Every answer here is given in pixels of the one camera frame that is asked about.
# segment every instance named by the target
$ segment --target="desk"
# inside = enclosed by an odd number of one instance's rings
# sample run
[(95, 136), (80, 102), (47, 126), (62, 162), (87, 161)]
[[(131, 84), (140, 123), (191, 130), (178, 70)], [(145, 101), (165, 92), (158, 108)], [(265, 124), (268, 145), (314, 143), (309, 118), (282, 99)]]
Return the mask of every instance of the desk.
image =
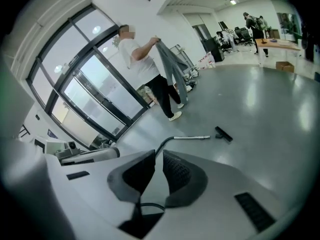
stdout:
[(263, 56), (263, 49), (283, 49), (285, 50), (285, 61), (288, 61), (288, 51), (293, 51), (296, 53), (296, 61), (294, 67), (297, 68), (298, 65), (298, 58), (299, 58), (299, 51), (300, 48), (293, 42), (289, 42), (289, 45), (281, 45), (279, 42), (288, 42), (287, 40), (281, 40), (281, 39), (276, 39), (277, 42), (271, 42), (270, 39), (264, 38), (263, 41), (266, 43), (262, 43), (261, 38), (256, 39), (256, 45), (258, 46), (258, 53), (259, 53), (259, 66), (260, 68), (263, 68), (263, 63), (262, 63), (262, 56)]

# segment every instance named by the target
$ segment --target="ceiling light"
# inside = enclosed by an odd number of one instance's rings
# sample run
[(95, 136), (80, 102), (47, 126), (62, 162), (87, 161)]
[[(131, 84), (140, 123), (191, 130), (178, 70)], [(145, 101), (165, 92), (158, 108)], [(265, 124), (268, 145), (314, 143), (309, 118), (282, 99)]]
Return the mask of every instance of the ceiling light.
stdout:
[(95, 26), (92, 30), (93, 34), (98, 34), (100, 32), (101, 27), (100, 26)]
[(54, 68), (54, 73), (60, 73), (62, 70), (62, 66), (61, 65), (58, 65)]

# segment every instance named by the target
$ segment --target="large window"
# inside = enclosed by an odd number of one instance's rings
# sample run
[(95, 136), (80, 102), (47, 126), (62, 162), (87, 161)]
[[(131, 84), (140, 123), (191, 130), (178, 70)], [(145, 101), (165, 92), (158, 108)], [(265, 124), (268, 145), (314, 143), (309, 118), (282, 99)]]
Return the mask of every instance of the large window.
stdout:
[(44, 111), (90, 150), (117, 141), (149, 108), (134, 81), (123, 76), (122, 58), (106, 56), (117, 30), (103, 12), (88, 6), (50, 38), (27, 78)]

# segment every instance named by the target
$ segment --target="polished floor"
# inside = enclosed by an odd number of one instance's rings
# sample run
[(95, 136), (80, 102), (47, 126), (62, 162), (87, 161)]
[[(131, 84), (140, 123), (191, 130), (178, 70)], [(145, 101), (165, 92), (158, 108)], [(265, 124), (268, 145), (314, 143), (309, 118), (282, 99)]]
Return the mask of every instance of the polished floor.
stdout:
[[(169, 122), (158, 105), (148, 110), (116, 144), (121, 156), (157, 149), (170, 136), (211, 135), (165, 148), (236, 167), (288, 209), (303, 202), (320, 165), (320, 84), (249, 65), (201, 70), (197, 82), (179, 119)], [(216, 126), (233, 141), (214, 138)], [(168, 194), (159, 155), (142, 202), (164, 204)]]
[[(256, 52), (256, 47), (254, 45), (237, 45), (239, 52), (224, 52), (225, 59), (221, 62), (217, 62), (217, 66), (221, 65), (253, 65), (259, 64), (258, 56), (254, 53)], [(320, 73), (320, 64), (310, 62), (303, 58), (304, 50), (299, 52), (299, 58), (296, 65), (296, 55), (293, 52), (287, 52), (287, 59), (292, 63), (295, 68), (295, 73), (310, 79), (314, 79), (315, 72)], [(269, 57), (263, 56), (263, 65), (266, 68), (275, 69), (276, 62), (285, 61), (285, 51), (281, 49), (269, 49)]]

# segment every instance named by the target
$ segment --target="gray cloth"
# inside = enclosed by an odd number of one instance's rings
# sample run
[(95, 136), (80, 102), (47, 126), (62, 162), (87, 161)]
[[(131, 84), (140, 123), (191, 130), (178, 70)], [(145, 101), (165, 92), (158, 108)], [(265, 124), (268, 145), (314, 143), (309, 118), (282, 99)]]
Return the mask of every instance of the gray cloth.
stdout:
[(168, 85), (172, 86), (174, 84), (172, 80), (172, 76), (174, 76), (181, 103), (187, 104), (187, 90), (183, 70), (186, 70), (188, 66), (169, 50), (162, 41), (157, 42), (155, 47), (159, 51)]

